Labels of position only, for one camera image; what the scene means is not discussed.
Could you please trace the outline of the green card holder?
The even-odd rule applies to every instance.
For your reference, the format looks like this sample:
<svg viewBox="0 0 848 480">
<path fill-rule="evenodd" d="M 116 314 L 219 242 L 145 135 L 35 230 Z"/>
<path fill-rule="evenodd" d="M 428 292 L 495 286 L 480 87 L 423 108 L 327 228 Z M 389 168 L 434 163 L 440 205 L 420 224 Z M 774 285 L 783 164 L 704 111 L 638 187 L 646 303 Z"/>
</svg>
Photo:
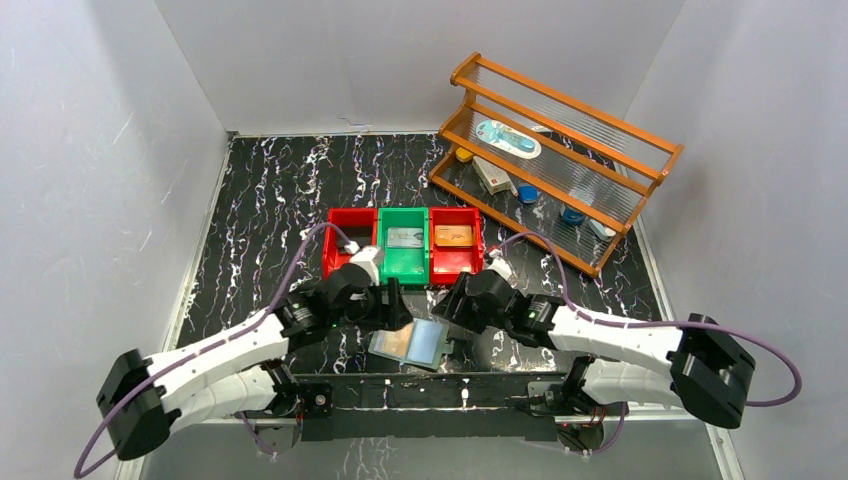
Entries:
<svg viewBox="0 0 848 480">
<path fill-rule="evenodd" d="M 453 352 L 454 343 L 448 339 L 449 327 L 444 323 L 426 319 L 414 319 L 408 325 L 413 326 L 413 333 L 405 358 L 388 355 L 380 351 L 384 333 L 393 331 L 379 330 L 375 332 L 370 341 L 368 352 L 401 364 L 436 371 L 442 359 Z"/>
</svg>

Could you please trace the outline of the red bin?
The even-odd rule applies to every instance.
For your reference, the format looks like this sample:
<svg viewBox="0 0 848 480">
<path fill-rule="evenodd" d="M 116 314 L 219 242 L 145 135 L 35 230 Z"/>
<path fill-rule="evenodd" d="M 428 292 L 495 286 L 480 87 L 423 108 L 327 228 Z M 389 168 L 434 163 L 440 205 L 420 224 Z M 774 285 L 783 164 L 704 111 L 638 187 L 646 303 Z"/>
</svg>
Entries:
<svg viewBox="0 0 848 480">
<path fill-rule="evenodd" d="M 336 225 L 343 236 L 332 227 L 325 230 L 322 250 L 322 277 L 347 263 L 352 257 L 347 246 L 351 241 L 359 247 L 377 242 L 378 210 L 376 208 L 336 207 L 328 211 L 327 221 Z"/>
<path fill-rule="evenodd" d="M 481 215 L 473 207 L 429 209 L 429 282 L 453 284 L 461 273 L 477 273 L 483 264 Z"/>
</svg>

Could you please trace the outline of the green bin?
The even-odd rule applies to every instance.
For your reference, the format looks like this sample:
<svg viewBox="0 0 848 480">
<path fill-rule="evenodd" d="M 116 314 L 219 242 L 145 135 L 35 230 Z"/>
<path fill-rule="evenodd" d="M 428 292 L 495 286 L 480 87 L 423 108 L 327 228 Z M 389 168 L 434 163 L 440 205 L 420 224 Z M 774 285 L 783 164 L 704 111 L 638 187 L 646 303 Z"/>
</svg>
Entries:
<svg viewBox="0 0 848 480">
<path fill-rule="evenodd" d="M 424 286 L 430 280 L 429 209 L 386 207 L 378 210 L 377 245 L 384 258 L 379 267 L 384 284 Z"/>
</svg>

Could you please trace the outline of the orange credit card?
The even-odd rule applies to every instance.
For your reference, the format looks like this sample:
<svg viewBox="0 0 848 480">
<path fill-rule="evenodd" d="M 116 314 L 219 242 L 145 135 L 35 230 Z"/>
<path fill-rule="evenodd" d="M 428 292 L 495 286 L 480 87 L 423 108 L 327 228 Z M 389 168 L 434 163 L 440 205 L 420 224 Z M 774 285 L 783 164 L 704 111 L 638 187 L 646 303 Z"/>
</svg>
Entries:
<svg viewBox="0 0 848 480">
<path fill-rule="evenodd" d="M 385 332 L 382 337 L 382 353 L 393 355 L 400 358 L 405 358 L 409 350 L 413 326 L 408 325 L 406 328 L 393 332 Z"/>
</svg>

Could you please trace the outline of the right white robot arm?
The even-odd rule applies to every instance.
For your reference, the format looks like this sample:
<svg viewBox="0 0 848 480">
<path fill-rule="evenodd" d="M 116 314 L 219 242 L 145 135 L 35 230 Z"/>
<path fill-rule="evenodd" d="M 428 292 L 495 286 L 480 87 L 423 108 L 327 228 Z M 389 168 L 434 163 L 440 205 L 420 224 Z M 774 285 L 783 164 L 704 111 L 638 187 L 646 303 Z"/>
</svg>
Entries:
<svg viewBox="0 0 848 480">
<path fill-rule="evenodd" d="M 525 294 L 501 274 L 463 273 L 432 314 L 468 331 L 489 327 L 528 347 L 575 352 L 561 385 L 530 389 L 538 415 L 589 414 L 636 402 L 676 407 L 725 429 L 740 426 L 756 368 L 753 357 L 705 316 L 681 327 L 571 307 Z"/>
</svg>

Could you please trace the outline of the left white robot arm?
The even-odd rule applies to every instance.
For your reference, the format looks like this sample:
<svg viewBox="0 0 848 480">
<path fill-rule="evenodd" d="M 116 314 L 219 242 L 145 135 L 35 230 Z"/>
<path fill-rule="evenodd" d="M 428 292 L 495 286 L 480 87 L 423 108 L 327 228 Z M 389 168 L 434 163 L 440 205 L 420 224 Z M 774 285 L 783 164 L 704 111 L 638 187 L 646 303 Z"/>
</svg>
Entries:
<svg viewBox="0 0 848 480">
<path fill-rule="evenodd" d="M 278 415 L 304 401 L 277 361 L 322 342 L 339 324 L 397 331 L 412 323 L 397 279 L 386 287 L 357 265 L 304 284 L 244 322 L 196 343 L 112 364 L 96 404 L 121 461 L 143 457 L 172 434 L 245 411 Z"/>
</svg>

